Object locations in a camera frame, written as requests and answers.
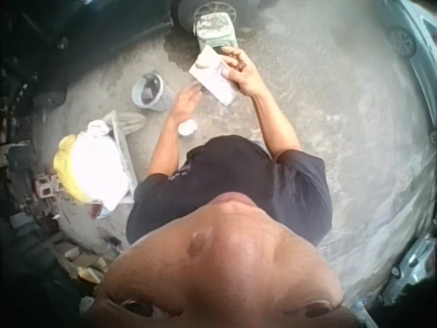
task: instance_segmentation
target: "pavement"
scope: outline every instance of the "pavement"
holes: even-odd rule
[[[346,303],[381,287],[409,240],[429,219],[434,203],[435,153],[429,114],[408,65],[363,14],[362,1],[284,0],[263,10],[258,32],[239,40],[255,62],[301,140],[325,160],[333,198],[333,229],[319,250],[339,273]],[[175,27],[89,73],[68,89],[64,105],[44,116],[36,131],[41,164],[50,163],[65,135],[85,130],[112,110],[140,112],[130,92],[157,69],[178,92],[192,78],[196,41]],[[143,112],[145,128],[128,136],[141,179],[165,113]],[[262,140],[251,102],[229,107],[204,96],[194,119],[199,130],[181,140],[180,162],[191,148],[218,135]],[[131,205],[91,221],[89,209],[60,199],[62,229],[80,244],[104,251],[107,236],[124,245]]]

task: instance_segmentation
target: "eye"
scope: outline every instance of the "eye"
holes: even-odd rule
[[[152,304],[141,304],[136,301],[125,301],[122,303],[122,306],[129,312],[138,314],[139,316],[143,316],[145,318],[160,319],[172,318],[174,316]]]

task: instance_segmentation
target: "hand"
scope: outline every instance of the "hand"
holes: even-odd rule
[[[183,89],[176,99],[169,119],[177,125],[191,119],[201,97],[201,84],[198,82]]]
[[[221,56],[230,67],[223,70],[223,76],[237,83],[240,90],[246,96],[256,96],[267,90],[255,64],[241,49],[224,46],[222,49],[226,55]]]

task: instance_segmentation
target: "nose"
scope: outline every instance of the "nose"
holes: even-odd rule
[[[275,242],[266,227],[250,218],[218,220],[193,234],[188,254],[196,310],[208,317],[255,323],[269,303]]]

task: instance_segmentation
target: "wet ground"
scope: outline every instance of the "wet ground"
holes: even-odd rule
[[[262,12],[262,28],[252,38],[239,40],[296,127],[304,151],[326,162],[334,221],[319,249],[340,274],[348,303],[383,283],[429,218],[435,168],[427,109],[414,79],[356,2],[282,1]],[[174,28],[88,74],[37,129],[41,163],[50,163],[61,138],[89,121],[112,110],[139,112],[130,91],[143,72],[157,69],[174,92],[181,90],[192,81],[187,71],[197,53],[196,41]],[[145,116],[145,128],[128,137],[139,178],[165,119],[163,113]],[[181,163],[188,150],[217,135],[262,139],[251,103],[242,96],[229,107],[204,96],[195,120],[195,137],[180,142]],[[60,204],[62,228],[80,243],[103,251],[106,236],[126,242],[130,205],[91,221],[87,208]]]

